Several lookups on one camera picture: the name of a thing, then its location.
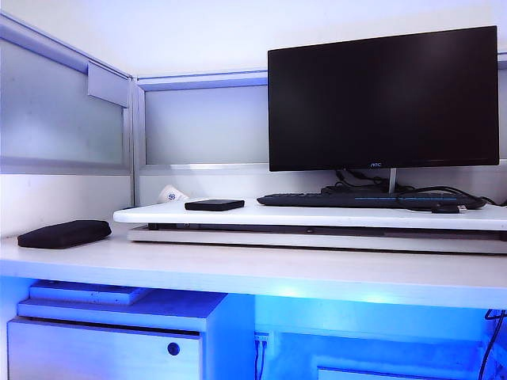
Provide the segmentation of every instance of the monitor screen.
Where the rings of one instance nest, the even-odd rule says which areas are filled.
[[[497,165],[495,26],[269,51],[269,168]]]

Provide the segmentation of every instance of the wire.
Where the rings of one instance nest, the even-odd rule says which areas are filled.
[[[334,184],[335,186],[338,186],[338,184],[349,186],[351,188],[378,188],[381,191],[388,191],[389,190],[389,180],[387,178],[382,177],[369,177],[366,174],[362,172],[358,172],[357,170],[351,170],[346,169],[345,170],[348,174],[356,178],[357,180],[362,181],[371,181],[372,184],[351,184],[345,179],[345,176],[340,172],[340,170],[335,170],[336,176],[338,178],[338,182]],[[414,186],[405,186],[402,184],[399,184],[398,182],[395,183],[395,191],[397,192],[404,192],[405,190],[412,190],[414,189]]]
[[[494,200],[492,200],[491,198],[488,198],[487,196],[481,196],[481,199],[485,200],[487,203],[490,203],[494,206],[498,206],[498,203],[496,203]]]
[[[481,369],[478,372],[478,380],[482,380],[482,377],[484,376],[484,370],[486,369],[486,363],[488,361],[488,357],[490,356],[491,348],[493,348],[494,341],[497,339],[497,335],[500,332],[501,323],[504,321],[505,318],[505,310],[501,310],[499,315],[491,317],[491,312],[493,310],[489,309],[486,312],[486,315],[484,316],[484,319],[490,321],[493,319],[498,319],[497,325],[494,328],[493,335],[491,336],[490,342],[488,343],[488,346],[486,348],[486,351],[484,352],[484,357],[482,358],[481,363]]]
[[[266,353],[266,346],[268,342],[265,340],[262,341],[262,359],[261,359],[261,372],[259,372],[259,380],[262,380],[262,373],[264,372],[264,357]]]
[[[259,341],[255,340],[255,380],[257,380],[257,362],[259,360]]]
[[[450,192],[451,194],[466,196],[467,198],[474,200],[476,202],[476,207],[481,207],[484,205],[484,200],[482,197],[473,196],[468,192],[464,192],[463,190],[459,190],[458,188],[453,188],[452,186],[428,186],[425,188],[414,188],[411,190],[405,190],[404,192],[400,192],[396,196],[396,202],[403,208],[412,211],[433,211],[433,207],[407,207],[406,204],[403,204],[403,196],[407,194],[421,193],[421,192]]]

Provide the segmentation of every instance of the keyboard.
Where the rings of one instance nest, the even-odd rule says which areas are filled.
[[[288,193],[270,194],[257,198],[266,206],[285,207],[363,207],[363,208],[433,208],[442,206],[465,206],[467,209],[477,209],[486,204],[482,199],[472,199],[467,196],[422,192],[398,196],[395,193],[365,192],[365,193]]]

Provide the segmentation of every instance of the frosted glass panel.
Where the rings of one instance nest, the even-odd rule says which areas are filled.
[[[498,71],[498,107],[500,117],[500,158],[507,159],[507,70]]]
[[[265,85],[146,92],[147,164],[268,162]]]
[[[0,42],[2,157],[121,164],[123,109],[86,95],[86,75]]]

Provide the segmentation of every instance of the monitor stand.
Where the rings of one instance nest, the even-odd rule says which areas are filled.
[[[396,168],[389,169],[389,193],[395,192],[396,188]]]

